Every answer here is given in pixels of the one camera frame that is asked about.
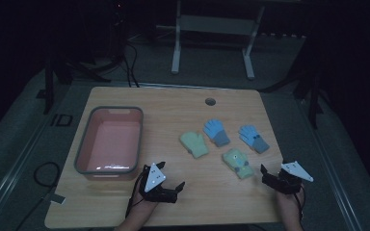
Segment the white metal stand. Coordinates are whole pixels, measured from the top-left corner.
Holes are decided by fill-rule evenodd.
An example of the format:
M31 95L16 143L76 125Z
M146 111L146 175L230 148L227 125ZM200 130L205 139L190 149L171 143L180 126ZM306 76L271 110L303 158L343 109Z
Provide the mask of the white metal stand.
M248 36L249 43L242 49L242 58L249 80L255 78L253 71L251 51L254 41L258 35L258 29L265 11L264 6L257 10L255 19L224 18L214 16L201 16L183 14L181 12L182 0L176 0L176 19L175 19L175 41L172 55L172 74L178 74L181 58L181 32L202 32L213 34L227 34L237 36Z

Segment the plain green mitten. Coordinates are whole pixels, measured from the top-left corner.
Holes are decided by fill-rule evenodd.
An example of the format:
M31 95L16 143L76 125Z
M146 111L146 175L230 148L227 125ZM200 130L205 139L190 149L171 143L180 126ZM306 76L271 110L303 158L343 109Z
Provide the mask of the plain green mitten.
M209 153L202 134L186 132L180 136L180 142L185 149L195 158Z

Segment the person's right hand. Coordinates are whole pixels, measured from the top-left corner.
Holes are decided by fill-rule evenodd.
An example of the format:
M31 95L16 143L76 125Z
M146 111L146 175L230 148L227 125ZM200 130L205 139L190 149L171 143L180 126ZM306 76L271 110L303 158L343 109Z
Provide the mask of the person's right hand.
M304 191L300 190L293 194L284 194L276 192L277 207L279 211L296 211L300 212L304 206Z

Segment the pink bin with grey rim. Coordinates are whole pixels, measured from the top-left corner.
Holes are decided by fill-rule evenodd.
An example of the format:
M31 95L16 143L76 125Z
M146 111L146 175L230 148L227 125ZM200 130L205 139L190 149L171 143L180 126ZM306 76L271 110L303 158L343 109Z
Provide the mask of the pink bin with grey rim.
M88 180L132 180L138 172L143 130L138 107L96 107L88 118L74 160Z

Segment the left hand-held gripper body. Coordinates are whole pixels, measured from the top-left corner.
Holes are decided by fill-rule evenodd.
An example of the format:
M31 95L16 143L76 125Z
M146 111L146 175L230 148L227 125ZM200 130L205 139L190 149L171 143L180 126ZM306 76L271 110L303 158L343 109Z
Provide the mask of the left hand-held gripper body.
M162 187L162 183L166 179L167 177L162 172L162 169L159 169L155 163L152 163L150 166L144 166L139 193L145 200L150 202L175 203L177 193Z

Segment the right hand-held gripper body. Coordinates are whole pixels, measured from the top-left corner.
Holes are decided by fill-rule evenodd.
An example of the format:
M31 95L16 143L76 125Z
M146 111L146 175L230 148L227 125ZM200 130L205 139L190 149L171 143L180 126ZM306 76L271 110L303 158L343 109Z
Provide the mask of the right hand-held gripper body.
M262 183L279 193L293 194L301 190L302 181L313 182L314 178L297 162L281 164L277 176L270 174Z

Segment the person's left hand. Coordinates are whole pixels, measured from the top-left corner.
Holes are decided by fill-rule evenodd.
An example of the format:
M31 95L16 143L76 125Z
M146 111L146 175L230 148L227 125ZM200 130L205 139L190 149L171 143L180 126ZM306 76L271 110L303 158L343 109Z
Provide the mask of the person's left hand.
M157 207L158 202L150 202L145 200L139 192L135 192L132 200L131 209L140 212L153 212Z

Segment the black tripod stand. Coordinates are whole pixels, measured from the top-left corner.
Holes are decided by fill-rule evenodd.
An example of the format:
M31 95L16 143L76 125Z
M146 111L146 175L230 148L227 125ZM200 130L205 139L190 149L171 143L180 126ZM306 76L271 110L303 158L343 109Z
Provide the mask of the black tripod stand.
M44 90L38 97L45 100L44 114L47 115L54 104L54 75L62 84L72 82L68 65L96 82L109 83L82 62L94 63L93 53L85 28L79 0L58 0L50 10L49 32L44 38Z
M318 104L322 74L321 67L318 64L320 58L315 38L308 36L289 68L286 77L269 87L259 90L260 92L273 92L297 81L298 84L293 90L293 96L295 99L300 100L304 100L307 96L309 97L307 118L314 129L318 128L317 115L323 112Z

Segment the green mitten with cartoon patch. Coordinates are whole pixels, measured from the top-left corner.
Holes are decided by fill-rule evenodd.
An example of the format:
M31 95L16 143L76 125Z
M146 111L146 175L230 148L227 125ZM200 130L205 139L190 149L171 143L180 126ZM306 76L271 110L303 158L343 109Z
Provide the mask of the green mitten with cartoon patch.
M246 179L254 175L248 157L237 148L229 149L222 155L226 165L240 178Z

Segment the plain blue glove grey cuff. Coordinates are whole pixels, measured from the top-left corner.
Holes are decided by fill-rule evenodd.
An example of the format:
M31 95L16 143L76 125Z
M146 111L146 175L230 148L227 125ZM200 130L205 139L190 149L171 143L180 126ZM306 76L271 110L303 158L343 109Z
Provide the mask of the plain blue glove grey cuff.
M206 121L203 131L217 147L222 147L230 143L230 139L220 120L210 119Z

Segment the blue glove with dark patch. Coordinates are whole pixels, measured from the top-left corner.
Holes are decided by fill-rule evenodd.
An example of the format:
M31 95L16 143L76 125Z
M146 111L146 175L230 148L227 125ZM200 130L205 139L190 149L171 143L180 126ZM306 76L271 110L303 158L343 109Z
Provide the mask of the blue glove with dark patch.
M262 136L256 131L253 125L243 125L239 129L239 138L250 149L261 154L270 148L270 145L265 142Z

